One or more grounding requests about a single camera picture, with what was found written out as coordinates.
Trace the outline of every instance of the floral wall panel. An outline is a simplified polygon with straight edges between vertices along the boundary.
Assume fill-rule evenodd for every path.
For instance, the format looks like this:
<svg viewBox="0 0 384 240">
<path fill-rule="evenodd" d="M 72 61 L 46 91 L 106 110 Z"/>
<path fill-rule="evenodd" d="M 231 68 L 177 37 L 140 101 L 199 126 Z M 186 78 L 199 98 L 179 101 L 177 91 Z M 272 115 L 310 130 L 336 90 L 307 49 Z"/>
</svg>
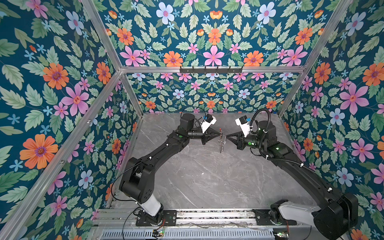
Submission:
<svg viewBox="0 0 384 240">
<path fill-rule="evenodd" d="M 379 239 L 383 227 L 383 2 L 354 1 L 285 114 L 312 169 L 359 200 L 352 239 Z"/>
<path fill-rule="evenodd" d="M 78 1 L 2 1 L 0 30 L 3 227 L 113 69 Z"/>
<path fill-rule="evenodd" d="M 116 0 L 96 7 L 126 66 L 296 66 L 337 3 Z"/>
<path fill-rule="evenodd" d="M 87 239 L 130 147 L 137 114 L 119 83 L 90 123 L 20 237 Z"/>
<path fill-rule="evenodd" d="M 277 112 L 295 82 L 293 73 L 128 74 L 144 112 Z"/>
</svg>

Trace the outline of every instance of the horizontal metal bar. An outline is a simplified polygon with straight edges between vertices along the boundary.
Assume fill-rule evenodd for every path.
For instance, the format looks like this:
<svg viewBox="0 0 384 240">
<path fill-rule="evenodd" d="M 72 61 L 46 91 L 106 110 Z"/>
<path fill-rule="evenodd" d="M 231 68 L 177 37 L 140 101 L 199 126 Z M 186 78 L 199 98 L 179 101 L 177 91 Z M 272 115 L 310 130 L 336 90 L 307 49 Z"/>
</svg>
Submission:
<svg viewBox="0 0 384 240">
<path fill-rule="evenodd" d="M 104 49 L 111 59 L 113 67 L 116 71 L 118 71 L 122 67 L 120 58 L 111 42 L 111 39 L 107 35 L 104 23 L 101 20 L 93 0 L 82 0 L 81 2 L 83 3 L 83 6 L 93 24 L 93 27 L 95 28 L 95 31 L 100 38 L 101 43 L 103 44 Z"/>
<path fill-rule="evenodd" d="M 128 80 L 126 74 L 123 74 L 123 76 L 121 78 L 121 83 L 123 84 L 124 88 L 127 91 L 128 97 L 131 100 L 133 108 L 135 109 L 137 115 L 141 118 L 143 116 L 143 111 L 142 111 L 142 109 L 140 107 L 139 100 L 137 99 L 136 94 L 133 91 L 133 87 L 129 83 L 129 80 Z"/>
<path fill-rule="evenodd" d="M 123 73 L 302 73 L 303 66 L 259 66 L 259 67 L 121 67 Z"/>
<path fill-rule="evenodd" d="M 327 25 L 325 25 L 324 31 L 321 34 L 318 42 L 316 43 L 315 47 L 311 51 L 306 63 L 305 63 L 305 69 L 304 72 L 302 72 L 296 79 L 295 83 L 293 84 L 291 90 L 289 91 L 287 97 L 284 100 L 283 105 L 281 106 L 278 114 L 280 117 L 284 115 L 285 110 L 288 108 L 289 104 L 291 104 L 292 99 L 296 95 L 297 91 L 300 89 L 301 84 L 303 83 L 304 79 L 308 76 L 308 73 L 310 72 L 312 66 L 315 64 L 317 58 L 319 57 L 321 51 L 327 44 L 329 38 L 331 37 L 333 31 L 339 24 L 341 18 L 345 14 L 347 8 L 352 3 L 352 0 L 340 0 L 338 5 L 336 6 L 335 11 L 332 13 L 331 17 L 328 20 Z"/>
<path fill-rule="evenodd" d="M 107 85 L 104 86 L 99 96 L 97 96 L 54 158 L 44 169 L 43 173 L 37 179 L 32 188 L 28 191 L 27 195 L 14 214 L 3 226 L 0 231 L 0 239 L 13 240 L 17 237 L 21 228 L 25 226 L 29 217 L 37 208 L 37 205 L 40 203 L 40 199 L 46 194 L 49 186 L 54 182 L 60 170 L 67 162 L 68 157 L 72 154 L 73 149 L 75 149 L 77 143 L 83 137 L 85 131 L 89 127 L 89 121 L 92 121 L 92 119 L 95 118 L 97 112 L 103 106 L 105 100 L 109 96 L 112 89 L 116 86 L 119 79 L 120 73 L 115 73 Z"/>
</svg>

